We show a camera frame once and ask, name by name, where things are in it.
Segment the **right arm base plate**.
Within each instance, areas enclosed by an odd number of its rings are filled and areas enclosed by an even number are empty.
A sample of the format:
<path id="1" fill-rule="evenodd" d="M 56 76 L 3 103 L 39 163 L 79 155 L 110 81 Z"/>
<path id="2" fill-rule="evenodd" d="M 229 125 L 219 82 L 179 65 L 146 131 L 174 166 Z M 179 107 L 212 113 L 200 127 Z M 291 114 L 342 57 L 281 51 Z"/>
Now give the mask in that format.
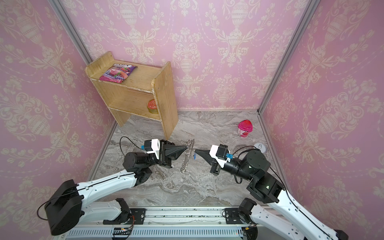
<path id="1" fill-rule="evenodd" d="M 249 216 L 239 208 L 225 208 L 224 216 L 228 225 L 249 224 Z"/>

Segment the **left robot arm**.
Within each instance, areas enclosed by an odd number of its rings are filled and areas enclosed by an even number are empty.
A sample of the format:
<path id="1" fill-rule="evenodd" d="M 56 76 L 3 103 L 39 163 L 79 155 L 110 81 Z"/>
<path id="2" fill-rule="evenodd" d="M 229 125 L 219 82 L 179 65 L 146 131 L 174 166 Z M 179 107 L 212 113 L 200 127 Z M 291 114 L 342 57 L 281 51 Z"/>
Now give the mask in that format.
<path id="1" fill-rule="evenodd" d="M 101 220 L 104 225 L 133 225 L 135 216 L 124 199 L 113 200 L 105 207 L 99 207 L 95 202 L 120 190 L 145 183 L 152 174 L 151 166 L 172 168 L 172 162 L 187 148 L 166 140 L 146 140 L 141 152 L 125 154 L 122 171 L 89 182 L 63 182 L 50 199 L 41 205 L 51 235 L 64 234 L 81 222 Z"/>

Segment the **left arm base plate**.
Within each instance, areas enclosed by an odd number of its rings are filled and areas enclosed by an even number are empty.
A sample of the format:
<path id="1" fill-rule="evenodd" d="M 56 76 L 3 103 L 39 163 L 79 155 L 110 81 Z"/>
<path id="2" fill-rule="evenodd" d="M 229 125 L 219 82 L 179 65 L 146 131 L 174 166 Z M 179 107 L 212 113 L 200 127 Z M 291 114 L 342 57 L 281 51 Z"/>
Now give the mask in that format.
<path id="1" fill-rule="evenodd" d="M 123 210 L 112 220 L 103 220 L 104 225 L 142 225 L 145 220 L 146 209 L 134 208 Z"/>

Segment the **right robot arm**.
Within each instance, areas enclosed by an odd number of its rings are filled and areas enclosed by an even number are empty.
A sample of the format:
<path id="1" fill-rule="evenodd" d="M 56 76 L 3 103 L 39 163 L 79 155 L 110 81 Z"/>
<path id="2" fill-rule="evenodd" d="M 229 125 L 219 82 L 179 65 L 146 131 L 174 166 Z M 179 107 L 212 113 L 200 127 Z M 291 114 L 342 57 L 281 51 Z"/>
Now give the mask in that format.
<path id="1" fill-rule="evenodd" d="M 259 149 L 247 150 L 243 159 L 230 154 L 225 145 L 210 150 L 195 150 L 218 175 L 225 171 L 248 181 L 252 198 L 238 207 L 240 221 L 249 226 L 261 225 L 286 240 L 347 240 L 342 230 L 335 230 L 318 220 L 288 192 L 285 185 L 268 173 L 270 162 Z"/>

